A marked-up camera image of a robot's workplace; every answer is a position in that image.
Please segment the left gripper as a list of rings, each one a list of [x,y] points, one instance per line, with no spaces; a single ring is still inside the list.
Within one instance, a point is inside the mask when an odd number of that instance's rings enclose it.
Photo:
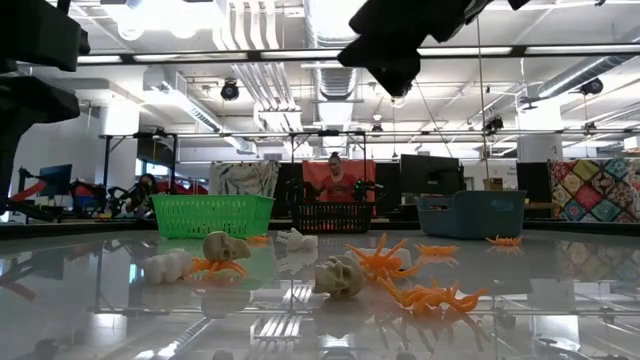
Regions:
[[[50,85],[37,77],[0,77],[0,118],[15,117],[19,111],[31,111],[36,123],[55,123],[80,115],[79,100],[74,93]],[[14,157],[26,124],[0,127],[0,210],[8,198]]]

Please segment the black curved bar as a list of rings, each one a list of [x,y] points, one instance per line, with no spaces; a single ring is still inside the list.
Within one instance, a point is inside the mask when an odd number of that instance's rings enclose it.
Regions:
[[[42,210],[36,205],[31,205],[21,201],[14,201],[10,199],[0,200],[0,214],[5,211],[20,212],[25,216],[45,222],[53,222],[57,217],[45,210]]]

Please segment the black plastic basket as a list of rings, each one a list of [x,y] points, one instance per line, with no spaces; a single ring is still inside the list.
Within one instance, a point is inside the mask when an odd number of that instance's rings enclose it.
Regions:
[[[370,229],[373,202],[309,202],[295,205],[293,227],[303,234],[360,234]]]

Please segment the beige plastic skull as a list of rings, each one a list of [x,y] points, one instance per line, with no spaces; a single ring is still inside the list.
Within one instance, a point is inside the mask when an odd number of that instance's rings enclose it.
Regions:
[[[229,236],[223,231],[208,234],[203,242],[204,257],[210,262],[234,261],[251,257],[245,240]]]
[[[359,294],[364,286],[364,274],[351,257],[331,256],[314,268],[315,294],[328,294],[334,299],[346,299]]]

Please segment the black computer monitor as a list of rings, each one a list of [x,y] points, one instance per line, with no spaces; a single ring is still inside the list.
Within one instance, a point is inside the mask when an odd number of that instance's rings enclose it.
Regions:
[[[39,176],[46,185],[39,192],[39,195],[47,197],[66,196],[70,189],[71,173],[71,164],[41,168]]]
[[[516,164],[517,187],[534,203],[552,201],[550,176],[546,162]]]
[[[464,189],[463,168],[457,158],[401,155],[402,193],[453,195]]]

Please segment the teal plastic bin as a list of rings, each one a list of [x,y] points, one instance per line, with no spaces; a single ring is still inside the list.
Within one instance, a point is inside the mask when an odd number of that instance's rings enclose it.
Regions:
[[[416,200],[421,230],[428,236],[477,240],[518,237],[525,191],[459,191]]]

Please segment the black partition panel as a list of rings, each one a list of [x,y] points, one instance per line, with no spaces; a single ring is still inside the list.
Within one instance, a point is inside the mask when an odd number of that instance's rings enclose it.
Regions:
[[[301,163],[281,163],[274,193],[273,217],[289,218],[303,180]]]
[[[400,164],[377,163],[375,181],[383,186],[376,195],[376,214],[386,217],[401,203]]]

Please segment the silver ventilation duct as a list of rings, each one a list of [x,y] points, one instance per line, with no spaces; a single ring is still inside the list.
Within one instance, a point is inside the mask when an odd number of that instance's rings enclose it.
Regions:
[[[528,104],[528,109],[533,109],[533,103],[550,99],[578,88],[636,57],[637,55],[633,54],[586,58],[543,82],[535,89],[532,96],[520,97],[519,103],[521,105]]]
[[[357,38],[350,19],[366,0],[303,0],[307,41],[312,48],[345,48]],[[326,100],[347,100],[358,77],[354,68],[320,68],[314,78],[320,95]]]

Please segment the person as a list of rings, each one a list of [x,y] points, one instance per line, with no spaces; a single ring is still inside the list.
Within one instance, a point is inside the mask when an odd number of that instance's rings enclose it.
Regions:
[[[158,186],[152,174],[143,174],[129,193],[124,207],[126,213],[142,213],[152,208],[151,196],[158,193]]]
[[[333,152],[328,159],[330,174],[320,183],[318,191],[325,192],[329,202],[351,202],[357,179],[342,170],[341,158]]]

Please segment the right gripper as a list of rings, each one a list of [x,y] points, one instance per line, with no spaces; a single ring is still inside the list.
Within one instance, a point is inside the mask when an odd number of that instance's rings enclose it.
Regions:
[[[345,67],[367,67],[392,97],[404,97],[418,74],[427,35],[446,42],[493,0],[367,0],[349,20],[359,34],[337,56]]]

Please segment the red background bar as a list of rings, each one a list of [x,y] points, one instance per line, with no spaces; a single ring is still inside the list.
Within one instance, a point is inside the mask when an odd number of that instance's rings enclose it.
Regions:
[[[12,201],[17,201],[17,202],[21,202],[24,201],[26,199],[28,199],[29,197],[41,192],[43,189],[46,188],[46,183],[44,181],[39,181],[36,184],[34,184],[33,186],[13,195],[11,197]]]

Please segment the green plastic basket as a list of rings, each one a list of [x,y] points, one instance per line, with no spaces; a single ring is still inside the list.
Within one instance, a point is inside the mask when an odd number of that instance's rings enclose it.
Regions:
[[[153,195],[164,238],[204,238],[211,232],[244,238],[267,232],[273,198],[261,195]]]

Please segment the colourful patchwork quilt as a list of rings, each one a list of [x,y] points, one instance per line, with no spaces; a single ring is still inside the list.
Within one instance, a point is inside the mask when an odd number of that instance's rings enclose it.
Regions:
[[[555,219],[640,223],[640,161],[548,161],[547,170]]]

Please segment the leaf print cloth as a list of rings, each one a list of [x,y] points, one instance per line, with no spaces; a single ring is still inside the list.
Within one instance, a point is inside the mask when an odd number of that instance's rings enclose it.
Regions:
[[[280,163],[212,163],[209,174],[210,195],[261,195],[272,197]]]

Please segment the orange cloth backdrop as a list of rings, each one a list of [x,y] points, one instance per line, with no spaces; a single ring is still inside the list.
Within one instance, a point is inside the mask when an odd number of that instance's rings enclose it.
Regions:
[[[318,190],[321,181],[330,174],[328,160],[325,162],[304,161],[302,165],[304,181],[311,183]],[[375,181],[376,165],[372,160],[341,160],[341,166],[343,171],[354,175],[357,180]],[[325,192],[320,193],[318,199],[321,202],[329,202]]]

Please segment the black overhead frame beam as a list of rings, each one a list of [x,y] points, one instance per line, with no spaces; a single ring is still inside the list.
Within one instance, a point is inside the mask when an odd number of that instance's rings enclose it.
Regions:
[[[177,53],[111,53],[91,54],[78,58],[80,66],[157,65],[157,64],[205,64],[205,63],[257,63],[257,62],[308,62],[334,61],[340,50],[328,49],[278,49],[202,51]],[[640,43],[613,44],[552,44],[481,47],[422,47],[417,50],[422,59],[469,59],[520,57],[591,57],[640,55]]]

